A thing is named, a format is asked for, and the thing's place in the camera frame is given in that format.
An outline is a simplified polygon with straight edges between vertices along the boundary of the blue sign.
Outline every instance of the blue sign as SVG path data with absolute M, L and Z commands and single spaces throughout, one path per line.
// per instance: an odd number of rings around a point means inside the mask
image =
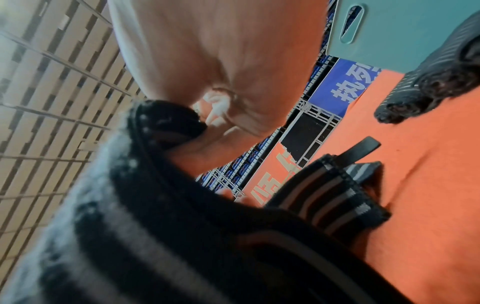
M 340 117 L 380 73 L 379 68 L 339 59 L 308 102 Z

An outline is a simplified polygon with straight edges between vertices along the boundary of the ceiling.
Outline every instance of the ceiling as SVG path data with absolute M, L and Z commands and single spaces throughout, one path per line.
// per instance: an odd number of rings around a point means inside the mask
M 107 0 L 0 1 L 1 289 L 117 113 L 145 96 L 125 68 Z

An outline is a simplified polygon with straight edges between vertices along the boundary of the orange sign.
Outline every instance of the orange sign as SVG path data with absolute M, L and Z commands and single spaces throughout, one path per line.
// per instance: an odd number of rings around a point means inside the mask
M 265 205 L 300 168 L 286 148 L 277 142 L 243 189 L 245 195 Z

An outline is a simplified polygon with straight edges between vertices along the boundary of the black strap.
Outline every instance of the black strap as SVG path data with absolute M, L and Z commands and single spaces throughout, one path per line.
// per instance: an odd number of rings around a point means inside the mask
M 335 158 L 335 163 L 337 163 L 340 168 L 345 168 L 369 155 L 380 145 L 381 143 L 378 140 L 367 136 L 365 139 L 337 156 Z

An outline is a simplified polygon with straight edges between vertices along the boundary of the orange cloth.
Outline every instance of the orange cloth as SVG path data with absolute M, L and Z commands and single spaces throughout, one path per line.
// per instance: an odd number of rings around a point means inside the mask
M 379 140 L 362 161 L 384 164 L 381 204 L 393 216 L 368 237 L 366 262 L 415 303 L 480 303 L 480 88 L 380 124 L 374 110 L 401 78 L 382 72 L 313 158 Z

